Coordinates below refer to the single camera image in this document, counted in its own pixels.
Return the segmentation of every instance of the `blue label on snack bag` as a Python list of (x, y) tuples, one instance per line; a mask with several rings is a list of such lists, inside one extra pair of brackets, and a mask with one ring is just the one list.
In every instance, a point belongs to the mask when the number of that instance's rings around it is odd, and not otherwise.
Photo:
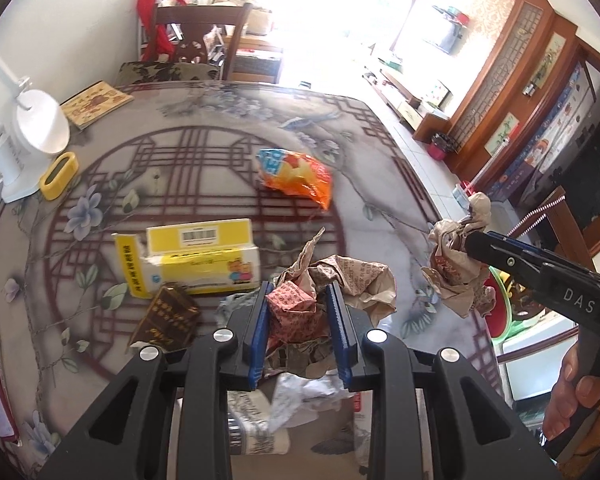
[(285, 155), (285, 150), (260, 150), (258, 152), (258, 160), (260, 161), (262, 171), (273, 176), (277, 175)]

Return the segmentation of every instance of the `barcode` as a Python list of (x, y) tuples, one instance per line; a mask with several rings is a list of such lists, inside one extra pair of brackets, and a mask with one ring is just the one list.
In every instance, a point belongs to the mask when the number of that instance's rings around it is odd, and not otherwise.
[(218, 238), (217, 229), (193, 229), (193, 231), (180, 231), (180, 240), (185, 245), (213, 244)]

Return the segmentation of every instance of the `television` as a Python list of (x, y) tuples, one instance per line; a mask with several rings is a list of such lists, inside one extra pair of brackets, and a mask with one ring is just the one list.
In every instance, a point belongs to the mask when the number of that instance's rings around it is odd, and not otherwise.
[(462, 38), (462, 25), (456, 20), (456, 17), (437, 6), (432, 6), (433, 10), (428, 16), (422, 39), (427, 43), (439, 48), (445, 54), (451, 54), (458, 40)]

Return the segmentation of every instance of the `white drawer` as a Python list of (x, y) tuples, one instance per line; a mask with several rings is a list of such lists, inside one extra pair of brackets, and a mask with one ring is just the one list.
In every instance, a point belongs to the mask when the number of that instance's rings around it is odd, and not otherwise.
[(406, 102), (402, 102), (398, 106), (398, 112), (400, 112), (400, 115), (404, 117), (414, 130), (418, 129), (418, 126), (422, 122), (422, 116), (413, 107), (409, 106)]

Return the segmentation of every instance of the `yellow and white cardboard box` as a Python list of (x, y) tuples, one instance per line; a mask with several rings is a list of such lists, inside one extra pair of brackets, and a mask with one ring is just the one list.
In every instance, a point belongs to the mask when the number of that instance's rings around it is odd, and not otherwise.
[(139, 235), (113, 237), (136, 298), (151, 298), (163, 283), (177, 283), (189, 294), (260, 285), (260, 257), (248, 218), (149, 227), (146, 248)]

